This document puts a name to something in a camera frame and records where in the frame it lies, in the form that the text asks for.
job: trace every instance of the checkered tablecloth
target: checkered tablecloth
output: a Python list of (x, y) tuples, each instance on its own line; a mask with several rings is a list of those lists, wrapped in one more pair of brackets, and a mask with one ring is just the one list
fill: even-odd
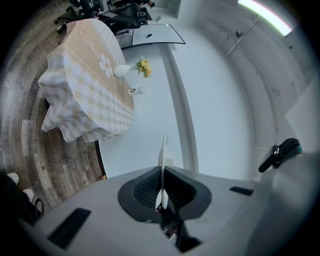
[(66, 142), (83, 136), (88, 143), (130, 128), (134, 105), (127, 91), (131, 87), (126, 76), (113, 75), (113, 68), (126, 62), (103, 22), (69, 23), (61, 45), (47, 61), (48, 69), (38, 81), (50, 103), (43, 131), (58, 127)]

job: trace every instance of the desk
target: desk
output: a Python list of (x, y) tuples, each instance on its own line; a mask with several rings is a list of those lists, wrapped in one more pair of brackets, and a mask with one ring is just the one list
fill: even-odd
[(128, 34), (116, 36), (122, 50), (152, 44), (182, 44), (185, 41), (170, 24), (149, 24), (130, 30)]
[(134, 114), (128, 78), (113, 75), (125, 65), (117, 39), (97, 19), (67, 24), (61, 45), (48, 56), (48, 69), (38, 81), (50, 108), (43, 121), (47, 132), (58, 127), (66, 142), (85, 142), (127, 131)]

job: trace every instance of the white vase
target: white vase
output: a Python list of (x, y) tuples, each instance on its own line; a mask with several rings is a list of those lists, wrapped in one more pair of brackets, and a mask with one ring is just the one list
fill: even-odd
[(117, 78), (124, 77), (129, 70), (134, 70), (136, 65), (118, 65), (113, 68), (113, 74)]

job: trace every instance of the shoe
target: shoe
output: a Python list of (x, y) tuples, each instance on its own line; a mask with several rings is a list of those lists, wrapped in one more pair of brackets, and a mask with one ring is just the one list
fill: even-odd
[(28, 196), (30, 203), (31, 203), (35, 197), (35, 193), (30, 188), (27, 188), (27, 189), (23, 190), (22, 192), (26, 193), (26, 195)]
[(19, 183), (19, 175), (16, 174), (15, 172), (10, 172), (7, 174), (13, 181), (16, 185), (18, 185)]

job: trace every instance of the black chair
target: black chair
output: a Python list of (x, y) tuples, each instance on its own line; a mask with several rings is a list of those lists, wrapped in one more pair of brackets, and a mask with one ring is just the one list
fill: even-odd
[(136, 3), (112, 11), (112, 13), (117, 15), (114, 17), (99, 15), (99, 19), (108, 25), (114, 35), (121, 30), (139, 29), (142, 25), (148, 25), (146, 17), (139, 16), (139, 7)]
[(78, 12), (70, 6), (65, 11), (66, 13), (60, 15), (55, 19), (54, 23), (64, 22), (58, 29), (58, 33), (62, 33), (67, 28), (67, 23), (95, 18), (95, 12), (104, 11), (103, 5), (100, 0), (80, 0), (80, 3), (75, 0), (70, 0), (70, 3), (76, 7), (81, 6)]

